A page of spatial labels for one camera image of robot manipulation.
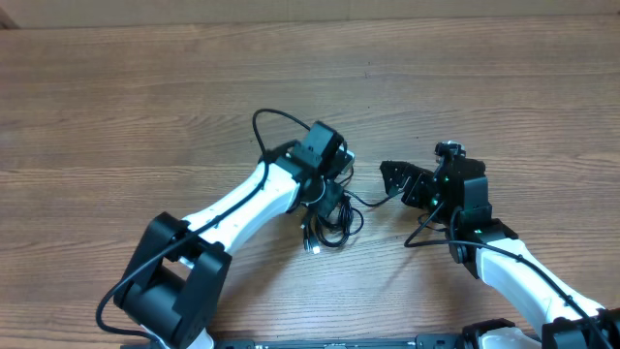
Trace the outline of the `black USB cable blue plug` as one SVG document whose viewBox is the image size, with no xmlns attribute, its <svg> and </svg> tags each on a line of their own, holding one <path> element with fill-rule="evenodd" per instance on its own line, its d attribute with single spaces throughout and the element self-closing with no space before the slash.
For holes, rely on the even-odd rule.
<svg viewBox="0 0 620 349">
<path fill-rule="evenodd" d="M 303 248 L 306 252 L 318 254 L 321 246 L 340 248 L 348 239 L 361 231 L 364 217 L 353 207 L 351 196 L 344 194 L 336 207 L 338 214 L 334 221 L 322 217 L 316 208 L 308 208 L 301 220 Z"/>
</svg>

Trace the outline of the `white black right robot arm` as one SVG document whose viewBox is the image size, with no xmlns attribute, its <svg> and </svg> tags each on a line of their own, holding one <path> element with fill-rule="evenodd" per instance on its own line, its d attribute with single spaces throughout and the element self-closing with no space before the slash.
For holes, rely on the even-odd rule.
<svg viewBox="0 0 620 349">
<path fill-rule="evenodd" d="M 411 163 L 380 166 L 389 194 L 423 209 L 445 226 L 440 244 L 453 260 L 501 294 L 529 323 L 529 336 L 505 319 L 463 330 L 462 348 L 616 348 L 619 311 L 579 294 L 529 251 L 518 234 L 494 217 L 482 161 L 442 156 L 431 171 Z"/>
</svg>

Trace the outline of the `black USB cable silver plug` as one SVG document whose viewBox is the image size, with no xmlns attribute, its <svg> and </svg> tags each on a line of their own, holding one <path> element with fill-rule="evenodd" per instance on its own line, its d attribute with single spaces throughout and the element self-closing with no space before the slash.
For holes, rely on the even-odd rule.
<svg viewBox="0 0 620 349">
<path fill-rule="evenodd" d="M 375 208 L 375 207 L 382 206 L 385 203 L 387 203 L 388 201 L 390 201 L 391 199 L 393 199 L 393 198 L 397 197 L 398 195 L 402 194 L 401 192 L 398 192 L 396 195 L 393 195 L 393 196 L 390 196 L 390 195 L 386 194 L 386 196 L 384 198 L 382 198 L 381 200 L 379 200 L 379 201 L 369 202 L 369 201 L 366 201 L 366 200 L 362 199 L 361 196 L 359 196 L 355 192 L 353 192 L 351 190 L 347 190 L 346 186 L 348 185 L 348 183 L 346 183 L 345 186 L 344 186 L 344 193 L 343 193 L 343 195 L 344 194 L 349 195 L 349 196 L 352 197 L 351 198 L 351 202 L 352 201 L 356 201 L 356 202 L 362 204 L 363 206 L 369 207 L 369 208 Z M 310 205 L 312 205 L 312 204 L 304 204 L 304 206 L 306 207 L 306 210 L 308 208 L 310 208 L 309 207 Z M 337 214 L 338 214 L 338 208 L 336 207 L 335 210 L 330 214 L 330 216 L 327 219 L 329 221 L 334 221 L 336 216 L 337 216 Z"/>
</svg>

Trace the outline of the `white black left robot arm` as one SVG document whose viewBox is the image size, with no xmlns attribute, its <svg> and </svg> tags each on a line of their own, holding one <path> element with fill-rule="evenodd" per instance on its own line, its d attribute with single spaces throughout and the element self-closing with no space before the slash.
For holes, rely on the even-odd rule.
<svg viewBox="0 0 620 349">
<path fill-rule="evenodd" d="M 321 121 L 305 138 L 262 150 L 232 192 L 182 219 L 163 212 L 147 225 L 112 291 L 114 304 L 152 348 L 211 348 L 206 332 L 233 253 L 272 218 L 326 199 L 355 156 Z"/>
</svg>

